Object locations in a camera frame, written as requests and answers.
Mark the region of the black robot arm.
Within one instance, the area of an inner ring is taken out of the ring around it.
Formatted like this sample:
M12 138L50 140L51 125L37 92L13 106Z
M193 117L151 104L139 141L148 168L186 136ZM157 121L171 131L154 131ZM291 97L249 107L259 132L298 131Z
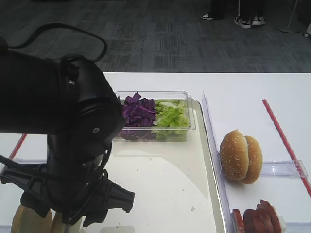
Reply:
M82 56L41 59L0 42L0 130L45 134L47 161L1 157L3 184L23 190L20 204L66 225L102 223L110 209L130 212L135 194L108 178L112 140L125 126L123 107L103 73Z

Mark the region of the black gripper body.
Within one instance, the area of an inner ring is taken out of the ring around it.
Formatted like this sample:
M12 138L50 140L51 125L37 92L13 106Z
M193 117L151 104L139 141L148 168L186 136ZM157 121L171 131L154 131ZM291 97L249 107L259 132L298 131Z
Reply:
M69 167L52 170L52 163L45 164L42 171L49 175L46 178L28 175L6 165L0 173L2 184L13 183L23 190L20 204L33 209L40 217L46 217L49 210L54 210L62 214L64 224L72 226L84 217L83 226L87 227L102 223L109 209L131 211L135 193L109 180L102 166L74 171Z

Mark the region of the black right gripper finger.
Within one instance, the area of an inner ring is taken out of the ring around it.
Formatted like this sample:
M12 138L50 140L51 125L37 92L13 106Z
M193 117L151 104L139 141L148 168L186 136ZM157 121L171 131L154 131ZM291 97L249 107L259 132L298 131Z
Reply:
M65 225L64 233L79 233L83 218L80 218L74 225Z

